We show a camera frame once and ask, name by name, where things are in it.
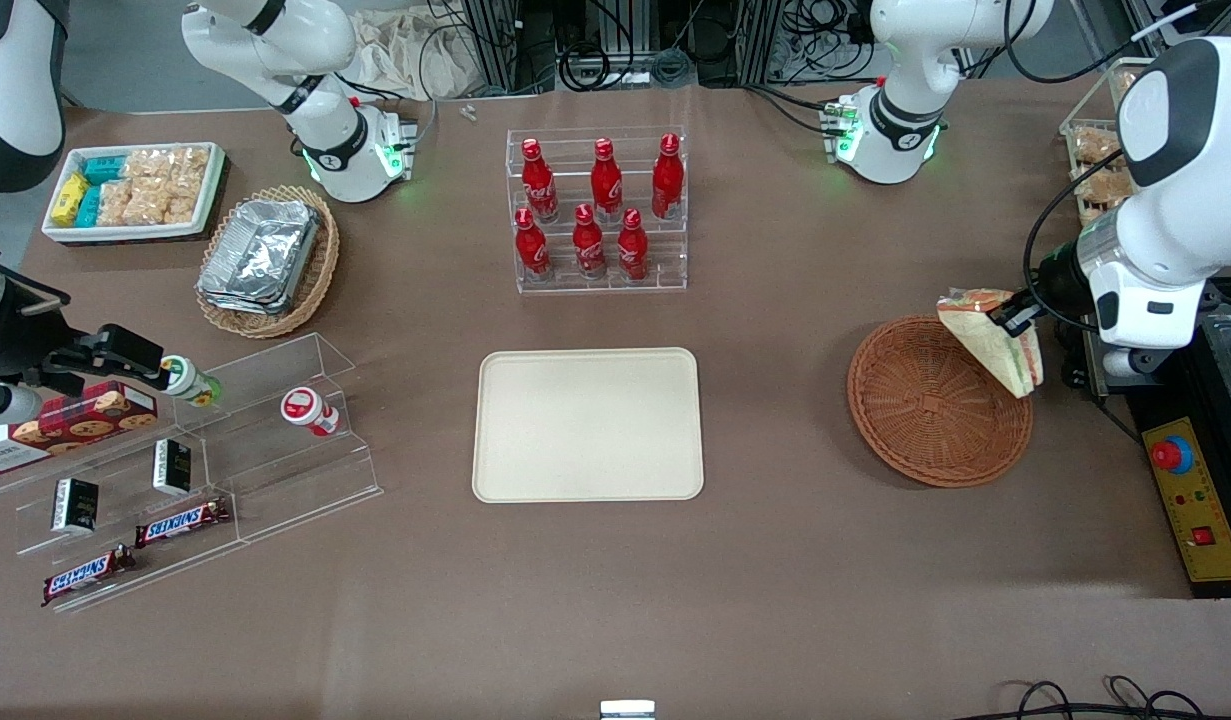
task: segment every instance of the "brown table surface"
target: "brown table surface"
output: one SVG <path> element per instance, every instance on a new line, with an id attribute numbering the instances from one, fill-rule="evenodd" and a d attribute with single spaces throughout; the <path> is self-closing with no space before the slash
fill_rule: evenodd
<path id="1" fill-rule="evenodd" d="M 47 566 L 16 560 L 0 503 L 0 718 L 592 718 L 650 697 L 665 718 L 939 719 L 1013 706 L 1016 681 L 1107 702 L 1109 673 L 1231 713 L 1231 601 L 1185 599 L 1142 452 L 1077 393 L 1046 383 L 1025 459 L 966 491 L 891 471 L 844 406 L 870 329 L 1018 282 L 1085 87 L 966 82 L 897 187 L 740 91 L 478 101 L 475 124 L 446 106 L 415 181 L 335 206 L 343 254 L 305 327 L 358 363 L 385 495 L 76 615 L 39 609 Z M 309 185 L 272 111 L 68 119 L 76 146 L 220 143 L 229 206 Z M 518 297 L 505 132 L 665 122 L 689 132 L 691 288 Z M 1040 249 L 1076 231 L 1060 206 Z M 266 343 L 202 319 L 202 249 L 37 236 L 23 268 L 71 292 L 75 327 L 213 366 Z M 697 498 L 473 497 L 484 356 L 635 346 L 698 357 Z"/>

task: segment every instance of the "brown wicker basket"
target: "brown wicker basket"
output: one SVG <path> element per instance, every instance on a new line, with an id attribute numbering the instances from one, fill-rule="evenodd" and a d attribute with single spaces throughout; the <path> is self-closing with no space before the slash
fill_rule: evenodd
<path id="1" fill-rule="evenodd" d="M 319 225 L 318 235 L 314 238 L 314 242 L 318 245 L 313 247 L 309 255 L 308 266 L 304 268 L 304 277 L 300 278 L 299 288 L 295 290 L 294 304 L 291 305 L 289 311 L 281 315 L 260 315 L 257 313 L 225 310 L 222 306 L 209 304 L 202 295 L 198 295 L 198 305 L 202 306 L 202 313 L 211 320 L 211 324 L 214 327 L 223 329 L 223 331 L 257 340 L 283 336 L 283 334 L 294 331 L 294 329 L 308 322 L 313 313 L 318 310 L 318 305 L 323 304 L 326 290 L 331 287 L 331 274 L 335 274 L 335 263 L 340 260 L 340 230 L 335 225 L 335 217 L 331 215 L 331 209 L 327 208 L 326 201 L 318 197 L 318 193 L 303 187 L 291 187 L 283 183 L 281 187 L 261 190 L 243 202 L 245 201 L 303 201 L 313 206 L 313 208 L 318 208 L 318 213 L 323 215 L 323 223 Z M 211 245 L 207 246 L 206 257 L 202 260 L 203 268 L 219 242 L 223 228 L 225 228 L 228 220 L 231 219 L 231 215 L 236 213 L 240 206 L 241 202 L 234 206 L 234 209 L 228 210 L 227 217 L 217 225 L 214 234 L 211 236 Z"/>
<path id="2" fill-rule="evenodd" d="M 938 487 L 1002 478 L 1032 436 L 1032 400 L 1017 400 L 934 315 L 886 322 L 847 373 L 851 415 L 894 469 Z"/>

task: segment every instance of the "emergency stop button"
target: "emergency stop button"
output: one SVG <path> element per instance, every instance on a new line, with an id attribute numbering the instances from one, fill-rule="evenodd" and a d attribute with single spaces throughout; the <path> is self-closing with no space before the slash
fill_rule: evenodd
<path id="1" fill-rule="evenodd" d="M 1192 446 L 1179 436 L 1167 436 L 1163 441 L 1155 442 L 1149 448 L 1149 457 L 1153 465 L 1176 475 L 1192 469 Z"/>

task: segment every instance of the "white tray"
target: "white tray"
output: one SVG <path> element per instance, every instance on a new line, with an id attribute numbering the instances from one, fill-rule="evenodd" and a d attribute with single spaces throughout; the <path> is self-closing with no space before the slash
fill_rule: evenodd
<path id="1" fill-rule="evenodd" d="M 193 209 L 193 222 L 175 223 L 167 225 L 129 225 L 129 226 L 105 226 L 105 228 L 68 228 L 57 225 L 50 219 L 50 208 L 59 197 L 68 176 L 74 170 L 80 170 L 81 165 L 91 158 L 103 158 L 107 155 L 129 155 L 132 150 L 171 150 L 174 146 L 197 145 L 208 146 L 211 159 L 207 160 L 207 174 L 202 178 L 202 190 L 198 192 L 198 204 Z M 63 159 L 63 169 L 59 170 L 59 178 L 54 191 L 50 192 L 50 201 L 47 202 L 47 210 L 42 217 L 42 234 L 62 245 L 118 245 L 118 242 L 139 242 L 164 240 L 165 238 L 181 238 L 186 234 L 202 233 L 211 217 L 211 207 L 214 204 L 215 188 L 219 186 L 219 176 L 223 174 L 222 146 L 214 142 L 170 142 L 162 145 L 112 145 L 112 146 L 80 146 L 78 150 L 68 151 Z"/>
<path id="2" fill-rule="evenodd" d="M 483 361 L 478 500 L 691 500 L 702 489 L 691 351 L 492 352 Z"/>

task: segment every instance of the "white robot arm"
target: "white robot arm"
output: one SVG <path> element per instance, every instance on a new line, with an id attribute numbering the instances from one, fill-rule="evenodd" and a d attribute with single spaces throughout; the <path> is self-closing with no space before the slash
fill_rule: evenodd
<path id="1" fill-rule="evenodd" d="M 353 106 L 331 76 L 353 60 L 353 25 L 329 0 L 207 0 L 181 20 L 194 59 L 263 97 L 337 201 L 371 201 L 406 174 L 400 119 Z"/>
<path id="2" fill-rule="evenodd" d="M 1054 0 L 1012 4 L 1012 37 L 1037 34 Z M 1002 46 L 1004 5 L 995 0 L 875 0 L 872 32 L 890 47 L 885 85 L 843 95 L 827 110 L 840 137 L 835 159 L 863 178 L 892 185 L 917 174 L 961 74 L 954 47 Z"/>
<path id="3" fill-rule="evenodd" d="M 1231 266 L 1231 37 L 1181 42 L 1145 68 L 1118 135 L 1139 191 L 1048 255 L 1035 290 L 993 320 L 1018 334 L 1041 306 L 1093 313 L 1101 340 L 1123 348 L 1105 370 L 1126 374 L 1151 372 L 1133 352 L 1192 341 L 1206 279 Z"/>
<path id="4" fill-rule="evenodd" d="M 0 0 L 0 192 L 47 178 L 62 154 L 68 0 Z"/>

